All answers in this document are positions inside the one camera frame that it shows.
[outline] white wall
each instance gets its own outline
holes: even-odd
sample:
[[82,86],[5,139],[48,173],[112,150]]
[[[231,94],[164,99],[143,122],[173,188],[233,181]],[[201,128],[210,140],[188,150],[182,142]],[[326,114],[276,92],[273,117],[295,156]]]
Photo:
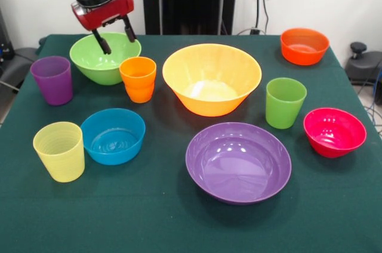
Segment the white wall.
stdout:
[[[144,34],[143,0],[134,0],[129,15],[134,30]],[[0,0],[15,47],[37,46],[50,33],[86,33],[70,4],[73,0]],[[329,37],[338,59],[350,55],[349,44],[359,40],[370,50],[382,50],[382,0],[267,0],[269,34],[281,34],[290,27],[311,27]],[[234,33],[254,26],[256,0],[236,0]],[[264,25],[261,15],[260,27]],[[123,31],[123,22],[103,31]]]
[[[0,8],[15,47],[36,47],[50,33],[88,33],[70,7],[75,0],[0,0]],[[144,34],[143,0],[134,0],[129,14],[136,34]],[[101,31],[124,31],[118,21]]]
[[[382,0],[266,0],[266,4],[268,34],[281,34],[291,27],[316,29],[329,38],[342,64],[353,41],[382,51]],[[265,15],[260,17],[259,28],[263,28]],[[255,20],[256,0],[236,0],[234,33],[254,27]]]

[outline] table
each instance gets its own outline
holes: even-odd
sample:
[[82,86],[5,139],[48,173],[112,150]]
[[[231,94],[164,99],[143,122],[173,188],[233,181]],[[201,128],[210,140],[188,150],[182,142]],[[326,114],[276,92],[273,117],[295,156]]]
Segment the table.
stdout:
[[[51,35],[40,57],[68,57],[79,35]],[[97,85],[72,67],[74,98],[47,105],[28,75],[0,129],[0,251],[6,252],[381,252],[382,143],[331,49],[311,67],[281,56],[278,36],[139,36],[142,55],[158,64],[146,104],[130,102],[122,84]],[[238,47],[260,63],[260,86],[231,114],[197,116],[186,110],[161,75],[165,59],[187,45]],[[308,96],[296,123],[276,130],[264,119],[265,86],[272,78],[301,81]],[[315,107],[356,115],[368,138],[357,151],[325,159],[310,147],[303,116]],[[146,122],[139,155],[103,166],[86,155],[80,179],[53,181],[33,151],[32,138],[56,121],[80,125],[110,107],[131,109]],[[273,133],[288,149],[292,175],[262,203],[233,206],[200,190],[184,156],[192,137],[218,122],[247,122]]]

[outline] pink bowl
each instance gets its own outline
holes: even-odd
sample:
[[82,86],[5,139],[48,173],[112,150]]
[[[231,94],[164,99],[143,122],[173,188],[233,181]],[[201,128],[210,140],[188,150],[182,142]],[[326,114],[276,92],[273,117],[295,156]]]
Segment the pink bowl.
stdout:
[[344,156],[359,148],[366,140],[362,122],[340,109],[318,108],[304,118],[309,143],[326,158]]

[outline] blue bowl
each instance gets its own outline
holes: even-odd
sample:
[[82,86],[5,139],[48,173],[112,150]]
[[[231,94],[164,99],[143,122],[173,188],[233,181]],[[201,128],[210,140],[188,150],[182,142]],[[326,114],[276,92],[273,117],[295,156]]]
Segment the blue bowl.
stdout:
[[133,111],[107,109],[87,118],[81,130],[92,159],[103,165],[120,165],[139,153],[146,126]]

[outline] purple cup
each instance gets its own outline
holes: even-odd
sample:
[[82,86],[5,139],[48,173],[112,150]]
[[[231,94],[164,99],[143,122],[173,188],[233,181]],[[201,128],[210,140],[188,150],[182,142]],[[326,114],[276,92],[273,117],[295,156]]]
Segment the purple cup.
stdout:
[[65,57],[49,56],[39,59],[32,64],[30,72],[49,105],[63,105],[73,98],[70,61]]

